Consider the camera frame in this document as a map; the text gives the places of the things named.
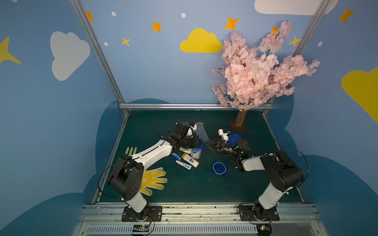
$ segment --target vent grille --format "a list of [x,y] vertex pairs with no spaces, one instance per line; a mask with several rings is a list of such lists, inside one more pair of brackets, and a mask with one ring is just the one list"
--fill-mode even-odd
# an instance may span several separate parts
[[[130,235],[131,226],[121,225],[90,225],[86,235]],[[257,233],[252,224],[173,224],[155,225],[151,234],[251,234]]]
[[90,225],[86,235],[129,235],[130,226],[121,225]]

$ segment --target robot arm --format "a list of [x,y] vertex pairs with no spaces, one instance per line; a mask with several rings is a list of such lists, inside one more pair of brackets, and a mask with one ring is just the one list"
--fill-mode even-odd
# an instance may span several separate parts
[[270,183],[255,200],[253,214],[262,221],[273,218],[277,214],[276,206],[282,196],[303,182],[302,171],[283,151],[248,158],[249,145],[246,140],[239,140],[236,146],[228,145],[226,140],[222,137],[219,140],[210,140],[206,145],[215,153],[233,156],[235,167],[239,171],[266,171]]
[[197,148],[202,145],[199,137],[193,134],[194,130],[190,124],[179,122],[170,136],[155,145],[132,156],[123,154],[118,158],[119,164],[110,173],[108,184],[136,213],[140,213],[140,219],[148,212],[148,203],[139,192],[144,171],[179,148]]

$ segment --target tree trunk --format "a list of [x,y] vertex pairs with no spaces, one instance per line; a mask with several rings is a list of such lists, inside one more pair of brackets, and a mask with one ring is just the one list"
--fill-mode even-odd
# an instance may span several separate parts
[[235,126],[240,127],[244,122],[245,115],[247,115],[247,111],[239,111],[236,117]]

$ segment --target dark green tabletop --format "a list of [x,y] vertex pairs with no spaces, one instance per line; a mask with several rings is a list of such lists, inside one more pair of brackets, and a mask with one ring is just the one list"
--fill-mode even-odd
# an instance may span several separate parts
[[[176,126],[181,111],[131,111],[113,163],[126,151],[127,147],[137,147],[141,152],[159,141],[157,131],[168,133]],[[212,139],[220,139],[218,129],[227,130],[227,119],[235,119],[238,111],[188,111],[191,121],[203,122],[206,132]],[[189,121],[182,113],[181,121]],[[248,132],[241,132],[242,138],[249,142],[250,155],[263,155],[277,151],[274,139],[260,111],[248,111],[245,122]],[[211,173],[213,160],[227,162],[227,177]],[[269,184],[265,170],[240,172],[235,169],[232,158],[217,155],[205,147],[197,168],[187,170],[167,156],[153,164],[149,170],[163,167],[168,182],[163,190],[152,189],[152,196],[143,195],[149,202],[254,202]],[[111,196],[117,194],[105,186],[104,192]],[[121,202],[120,198],[102,195],[100,202]],[[291,190],[281,202],[301,202],[297,190]]]

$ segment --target yellow cloud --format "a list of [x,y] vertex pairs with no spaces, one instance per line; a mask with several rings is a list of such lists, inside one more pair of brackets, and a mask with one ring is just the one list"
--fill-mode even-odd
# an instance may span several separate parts
[[193,30],[188,39],[180,44],[183,52],[219,52],[222,47],[223,44],[217,40],[215,34],[201,28]]
[[378,122],[378,67],[372,71],[351,71],[346,74],[341,86],[376,122]]

